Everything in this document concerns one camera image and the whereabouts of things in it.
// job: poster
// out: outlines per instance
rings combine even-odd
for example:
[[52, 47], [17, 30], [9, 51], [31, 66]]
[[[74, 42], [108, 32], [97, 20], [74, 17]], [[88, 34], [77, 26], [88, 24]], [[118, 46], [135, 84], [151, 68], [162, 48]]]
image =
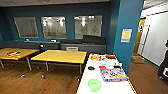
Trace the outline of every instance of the poster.
[[131, 34], [132, 34], [132, 29], [123, 29], [122, 35], [121, 35], [121, 42], [129, 43]]

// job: box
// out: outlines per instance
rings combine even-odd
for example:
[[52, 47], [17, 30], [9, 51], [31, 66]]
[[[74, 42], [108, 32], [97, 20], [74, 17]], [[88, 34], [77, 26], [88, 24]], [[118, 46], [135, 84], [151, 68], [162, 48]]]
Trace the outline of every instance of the box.
[[131, 57], [131, 61], [133, 62], [133, 63], [144, 63], [144, 61], [145, 61], [145, 59], [144, 58], [142, 58], [141, 56], [132, 56]]
[[104, 82], [121, 82], [129, 80], [129, 77], [119, 68], [100, 69], [100, 73]]

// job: teal wall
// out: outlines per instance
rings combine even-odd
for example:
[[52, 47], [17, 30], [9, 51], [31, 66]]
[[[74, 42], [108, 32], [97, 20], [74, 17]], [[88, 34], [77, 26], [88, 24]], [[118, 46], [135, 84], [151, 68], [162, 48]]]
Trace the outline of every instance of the teal wall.
[[0, 7], [0, 41], [11, 41], [12, 39], [5, 13], [3, 8]]
[[107, 51], [112, 54], [114, 50], [114, 42], [116, 36], [116, 29], [118, 23], [118, 14], [119, 14], [120, 0], [111, 0], [110, 1], [110, 14], [109, 14], [109, 27], [106, 37]]
[[25, 41], [25, 38], [19, 38], [14, 17], [35, 17], [39, 38], [30, 38], [32, 41], [49, 41], [43, 37], [41, 26], [41, 17], [46, 16], [64, 16], [66, 18], [66, 34], [67, 39], [75, 39], [74, 16], [102, 15], [102, 37], [106, 37], [107, 23], [109, 16], [109, 3], [88, 3], [88, 4], [62, 4], [62, 5], [46, 5], [46, 6], [26, 6], [26, 7], [8, 7], [4, 11], [13, 40]]
[[[117, 56], [118, 60], [123, 63], [123, 68], [126, 73], [128, 73], [136, 40], [143, 1], [144, 0], [120, 0], [113, 53]], [[121, 43], [121, 34], [123, 29], [132, 29], [129, 43]]]
[[[43, 38], [40, 17], [65, 16], [67, 39], [75, 39], [74, 16], [102, 15], [102, 37], [107, 39], [107, 52], [115, 54], [128, 73], [142, 8], [143, 0], [110, 0], [110, 2], [104, 3], [8, 7], [4, 8], [3, 11], [6, 14], [11, 35], [5, 37], [25, 41], [25, 38], [18, 37], [14, 17], [35, 17], [39, 38], [30, 40], [49, 41], [50, 39]], [[129, 43], [120, 42], [123, 29], [132, 29], [133, 31]]]

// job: ceiling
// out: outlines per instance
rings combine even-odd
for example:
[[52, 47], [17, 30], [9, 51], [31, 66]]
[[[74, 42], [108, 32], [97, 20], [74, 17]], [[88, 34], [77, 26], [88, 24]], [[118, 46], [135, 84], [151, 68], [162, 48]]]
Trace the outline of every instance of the ceiling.
[[70, 3], [91, 3], [106, 2], [109, 0], [0, 0], [1, 7], [49, 5], [49, 4], [70, 4]]
[[147, 9], [156, 5], [168, 2], [168, 0], [145, 0], [143, 9]]
[[[10, 6], [49, 5], [49, 4], [91, 3], [91, 2], [107, 2], [107, 1], [110, 0], [0, 0], [0, 6], [10, 7]], [[145, 0], [143, 9], [166, 2], [168, 2], [168, 0]]]

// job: glass pane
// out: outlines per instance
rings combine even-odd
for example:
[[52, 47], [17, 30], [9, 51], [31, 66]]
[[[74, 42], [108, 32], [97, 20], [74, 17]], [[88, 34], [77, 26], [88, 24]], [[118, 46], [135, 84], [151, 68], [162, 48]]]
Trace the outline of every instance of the glass pane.
[[15, 17], [15, 24], [21, 38], [37, 38], [38, 31], [34, 17]]
[[83, 35], [101, 36], [102, 16], [76, 16], [74, 20], [76, 39]]
[[65, 17], [41, 17], [45, 38], [66, 38]]

